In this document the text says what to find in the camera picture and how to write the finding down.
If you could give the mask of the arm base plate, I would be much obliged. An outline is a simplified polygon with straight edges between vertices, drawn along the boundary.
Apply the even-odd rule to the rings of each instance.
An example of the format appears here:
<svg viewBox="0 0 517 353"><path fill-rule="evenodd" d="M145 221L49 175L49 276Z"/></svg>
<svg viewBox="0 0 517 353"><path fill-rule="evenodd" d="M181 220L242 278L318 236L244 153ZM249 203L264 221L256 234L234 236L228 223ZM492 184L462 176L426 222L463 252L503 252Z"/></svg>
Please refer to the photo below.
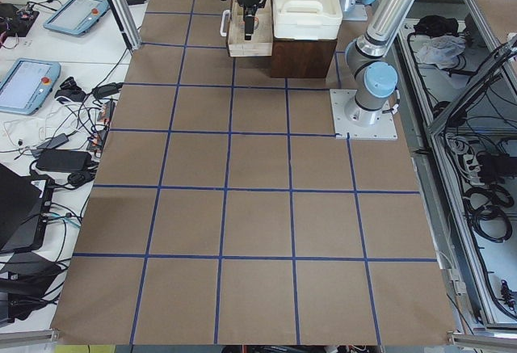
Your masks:
<svg viewBox="0 0 517 353"><path fill-rule="evenodd" d="M365 111L355 101L356 90L330 90L334 135L337 139L395 141L397 130L389 101L377 111Z"/></svg>

